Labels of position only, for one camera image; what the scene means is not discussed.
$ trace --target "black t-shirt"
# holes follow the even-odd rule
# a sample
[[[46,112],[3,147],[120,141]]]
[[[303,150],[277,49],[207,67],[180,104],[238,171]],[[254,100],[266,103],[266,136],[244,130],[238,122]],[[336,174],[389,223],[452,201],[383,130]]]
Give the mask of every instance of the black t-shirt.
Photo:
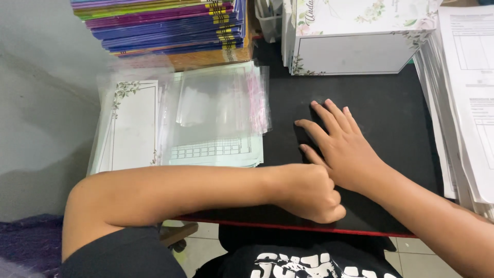
[[[228,251],[196,278],[401,278],[371,237],[220,227]],[[126,228],[77,250],[62,278],[185,278],[155,227]]]

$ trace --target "desk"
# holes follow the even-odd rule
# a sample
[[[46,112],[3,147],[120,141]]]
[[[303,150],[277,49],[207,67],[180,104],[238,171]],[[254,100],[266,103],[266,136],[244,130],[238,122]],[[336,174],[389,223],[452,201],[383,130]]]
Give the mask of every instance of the desk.
[[[444,196],[439,157],[427,104],[413,64],[395,75],[291,76],[281,62],[279,44],[257,41],[259,64],[270,66],[269,103],[273,130],[264,136],[264,164],[307,163],[298,149],[308,143],[295,127],[297,119],[316,119],[312,100],[330,98],[348,106],[362,133],[384,162],[412,181]],[[179,219],[220,224],[343,232],[368,235],[413,236],[381,206],[357,193],[337,188],[347,210],[345,218],[317,224],[276,206],[202,211]]]

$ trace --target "right hand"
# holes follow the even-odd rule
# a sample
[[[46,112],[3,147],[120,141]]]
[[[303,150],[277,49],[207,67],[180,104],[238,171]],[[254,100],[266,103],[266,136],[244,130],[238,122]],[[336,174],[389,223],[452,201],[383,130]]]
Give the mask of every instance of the right hand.
[[[276,184],[274,204],[299,217],[317,223],[331,223],[345,217],[341,196],[323,166],[288,164],[266,167]]]
[[[348,107],[341,111],[329,99],[324,104],[326,108],[313,101],[311,107],[324,122],[329,135],[309,120],[295,122],[314,138],[324,159],[308,145],[300,145],[300,148],[310,162],[324,166],[338,186],[367,195],[369,190],[374,190],[372,185],[376,183],[372,181],[393,170],[374,152]]]

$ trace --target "person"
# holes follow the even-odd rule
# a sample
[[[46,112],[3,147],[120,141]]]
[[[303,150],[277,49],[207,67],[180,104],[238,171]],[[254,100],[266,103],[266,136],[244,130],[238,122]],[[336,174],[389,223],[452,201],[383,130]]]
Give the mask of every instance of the person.
[[[180,265],[158,240],[156,223],[205,209],[261,204],[331,223],[346,213],[335,184],[381,205],[461,276],[494,277],[494,226],[386,165],[348,107],[340,110],[329,99],[324,105],[311,103],[329,134],[314,122],[295,122],[324,155],[301,145],[312,164],[250,169],[155,166],[85,178],[67,201],[62,277],[183,278]],[[224,246],[228,253],[206,263],[196,276],[401,277],[385,261],[382,250],[376,252],[362,238],[266,230],[265,236],[242,241],[242,234],[250,232],[230,234]]]

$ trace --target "stack of plastic bags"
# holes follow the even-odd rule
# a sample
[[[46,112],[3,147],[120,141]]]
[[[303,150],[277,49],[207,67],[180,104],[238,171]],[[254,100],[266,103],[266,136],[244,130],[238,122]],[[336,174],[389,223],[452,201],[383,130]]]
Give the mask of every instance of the stack of plastic bags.
[[[440,7],[440,27],[413,58],[432,118],[445,196],[491,221],[493,14],[494,6]]]
[[[247,0],[71,0],[118,57],[167,54],[175,69],[251,59]]]
[[[252,61],[180,73],[119,64],[99,78],[102,110],[88,174],[263,163],[267,74]]]

